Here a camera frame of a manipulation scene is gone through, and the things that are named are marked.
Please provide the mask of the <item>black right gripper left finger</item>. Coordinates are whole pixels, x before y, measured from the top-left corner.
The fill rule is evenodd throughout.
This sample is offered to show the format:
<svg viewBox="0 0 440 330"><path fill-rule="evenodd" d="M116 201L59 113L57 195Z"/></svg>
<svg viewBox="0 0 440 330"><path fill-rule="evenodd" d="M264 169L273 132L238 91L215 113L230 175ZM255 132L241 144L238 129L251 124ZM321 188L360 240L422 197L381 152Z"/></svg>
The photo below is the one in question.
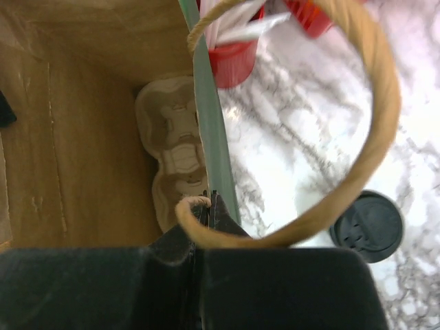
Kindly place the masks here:
<svg viewBox="0 0 440 330"><path fill-rule="evenodd" d="M186 263L192 258L194 251L195 244L180 225L175 225L151 244L154 259L171 267Z"/></svg>

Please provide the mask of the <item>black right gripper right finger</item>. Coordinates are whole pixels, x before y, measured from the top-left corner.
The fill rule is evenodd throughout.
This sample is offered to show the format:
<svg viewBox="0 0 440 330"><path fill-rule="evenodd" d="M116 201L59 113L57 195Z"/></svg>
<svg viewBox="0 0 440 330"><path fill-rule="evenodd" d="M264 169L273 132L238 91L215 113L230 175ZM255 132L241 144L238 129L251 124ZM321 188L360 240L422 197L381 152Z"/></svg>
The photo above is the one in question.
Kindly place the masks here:
<svg viewBox="0 0 440 330"><path fill-rule="evenodd" d="M205 208L205 226L220 231L222 234L247 237L249 234L230 216L223 197L218 192L212 192L211 207Z"/></svg>

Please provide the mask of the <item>brown cardboard cup carrier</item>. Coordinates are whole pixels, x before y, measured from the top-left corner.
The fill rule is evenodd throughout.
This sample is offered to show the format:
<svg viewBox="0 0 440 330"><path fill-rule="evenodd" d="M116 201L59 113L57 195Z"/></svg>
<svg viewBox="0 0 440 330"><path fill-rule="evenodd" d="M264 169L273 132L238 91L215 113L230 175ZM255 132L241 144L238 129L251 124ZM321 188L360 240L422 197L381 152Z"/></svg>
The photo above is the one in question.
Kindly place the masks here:
<svg viewBox="0 0 440 330"><path fill-rule="evenodd" d="M208 189L193 78L149 83L135 99L135 115L142 144L159 164L152 196L157 222L166 232L177 224L176 203Z"/></svg>

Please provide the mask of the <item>brown paper bag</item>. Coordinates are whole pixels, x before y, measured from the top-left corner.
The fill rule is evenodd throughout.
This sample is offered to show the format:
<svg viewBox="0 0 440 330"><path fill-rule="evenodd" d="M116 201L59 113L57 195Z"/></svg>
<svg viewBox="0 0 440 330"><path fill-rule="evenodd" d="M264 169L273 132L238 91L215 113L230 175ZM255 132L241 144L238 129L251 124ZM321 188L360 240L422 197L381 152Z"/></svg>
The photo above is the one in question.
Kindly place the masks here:
<svg viewBox="0 0 440 330"><path fill-rule="evenodd" d="M1 247L123 246L162 231L134 92L191 76L208 185L237 199L196 1L2 1Z"/></svg>

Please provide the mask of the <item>black plastic cup lid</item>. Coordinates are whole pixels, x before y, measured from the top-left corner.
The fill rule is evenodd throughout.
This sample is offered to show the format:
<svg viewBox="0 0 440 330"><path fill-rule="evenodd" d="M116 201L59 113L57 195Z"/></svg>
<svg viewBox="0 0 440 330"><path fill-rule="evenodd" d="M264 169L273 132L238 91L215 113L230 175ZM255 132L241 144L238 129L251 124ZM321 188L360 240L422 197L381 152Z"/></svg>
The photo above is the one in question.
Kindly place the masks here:
<svg viewBox="0 0 440 330"><path fill-rule="evenodd" d="M364 190L329 228L333 244L359 253L367 263L394 254L404 236L404 216L395 202Z"/></svg>

